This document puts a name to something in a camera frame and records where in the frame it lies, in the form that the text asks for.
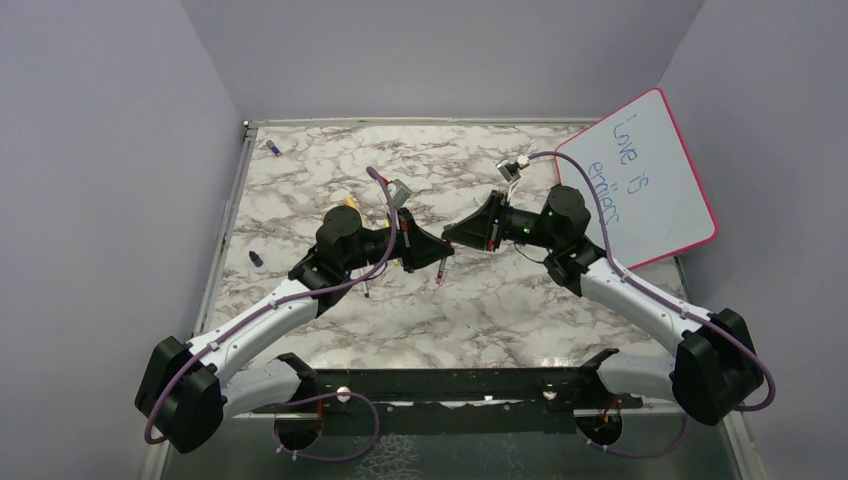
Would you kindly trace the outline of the thin white blue pen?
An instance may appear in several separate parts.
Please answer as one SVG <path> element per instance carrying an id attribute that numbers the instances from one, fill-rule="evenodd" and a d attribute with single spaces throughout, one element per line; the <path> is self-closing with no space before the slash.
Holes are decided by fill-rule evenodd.
<path id="1" fill-rule="evenodd" d="M 369 268 L 367 268 L 367 267 L 360 269 L 361 277 L 364 278 L 364 280 L 361 282 L 361 286 L 362 286 L 363 295 L 364 295 L 365 298 L 370 298 L 370 289 L 369 289 L 369 284 L 367 283 L 368 272 L 369 272 Z"/>

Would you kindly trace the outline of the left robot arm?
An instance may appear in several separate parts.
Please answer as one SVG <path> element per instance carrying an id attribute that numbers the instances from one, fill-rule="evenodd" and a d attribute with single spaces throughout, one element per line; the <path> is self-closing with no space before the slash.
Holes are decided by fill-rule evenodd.
<path id="1" fill-rule="evenodd" d="M 156 345 L 135 398 L 147 419 L 146 442 L 167 441 L 189 453 L 234 416 L 277 402 L 306 408 L 315 387 L 306 364 L 289 354 L 261 368 L 247 362 L 335 306 L 358 283 L 352 271 L 367 268 L 375 275 L 398 259 L 414 272 L 453 253 L 405 209 L 391 213 L 389 226 L 370 230 L 354 208 L 332 208 L 315 245 L 265 298 L 214 331 L 187 342 L 170 336 Z"/>

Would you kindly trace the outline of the dark blue cap near edge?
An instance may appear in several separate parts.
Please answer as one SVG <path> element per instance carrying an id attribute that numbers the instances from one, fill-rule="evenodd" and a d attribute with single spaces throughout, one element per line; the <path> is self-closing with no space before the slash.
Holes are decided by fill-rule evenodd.
<path id="1" fill-rule="evenodd" d="M 250 261 L 252 262 L 252 264 L 255 267 L 259 268 L 259 267 L 263 266 L 264 261 L 262 260 L 261 256 L 257 252 L 251 250 L 251 251 L 248 252 L 248 256 L 249 256 Z"/>

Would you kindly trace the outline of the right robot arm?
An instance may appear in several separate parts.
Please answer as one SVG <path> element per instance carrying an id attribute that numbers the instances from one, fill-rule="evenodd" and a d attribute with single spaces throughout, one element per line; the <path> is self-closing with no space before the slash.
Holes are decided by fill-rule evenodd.
<path id="1" fill-rule="evenodd" d="M 585 404 L 600 407 L 616 394 L 647 396 L 676 402 L 704 425 L 741 408 L 766 380 L 745 320 L 731 309 L 696 307 L 625 270 L 586 236 L 591 219 L 572 187 L 552 187 L 538 213 L 514 208 L 505 193 L 492 191 L 442 237 L 487 252 L 503 241 L 547 250 L 543 264 L 557 285 L 612 310 L 667 351 L 667 358 L 612 354 L 578 378 Z"/>

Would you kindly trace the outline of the blue cap far corner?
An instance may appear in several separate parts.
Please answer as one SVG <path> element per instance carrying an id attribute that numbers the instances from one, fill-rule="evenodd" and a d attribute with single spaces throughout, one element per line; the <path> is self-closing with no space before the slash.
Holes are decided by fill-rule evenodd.
<path id="1" fill-rule="evenodd" d="M 267 140 L 265 145 L 276 157 L 282 156 L 281 150 L 276 146 L 276 144 L 272 140 Z"/>

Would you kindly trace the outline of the pink red pen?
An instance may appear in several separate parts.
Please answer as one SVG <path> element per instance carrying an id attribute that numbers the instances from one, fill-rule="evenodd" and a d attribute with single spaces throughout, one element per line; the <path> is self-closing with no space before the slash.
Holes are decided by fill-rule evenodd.
<path id="1" fill-rule="evenodd" d="M 445 281 L 448 259 L 449 259 L 449 256 L 444 257 L 440 260 L 440 262 L 438 264 L 437 274 L 436 274 L 436 277 L 435 277 L 435 283 L 438 286 L 441 286 Z"/>

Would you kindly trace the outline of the pink framed whiteboard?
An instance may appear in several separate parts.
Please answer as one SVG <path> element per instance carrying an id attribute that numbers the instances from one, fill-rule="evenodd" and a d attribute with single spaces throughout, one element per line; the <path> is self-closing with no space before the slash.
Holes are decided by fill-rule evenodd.
<path id="1" fill-rule="evenodd" d="M 628 269 L 712 241 L 719 224 L 665 92 L 653 88 L 556 147 L 578 189 L 587 236 Z"/>

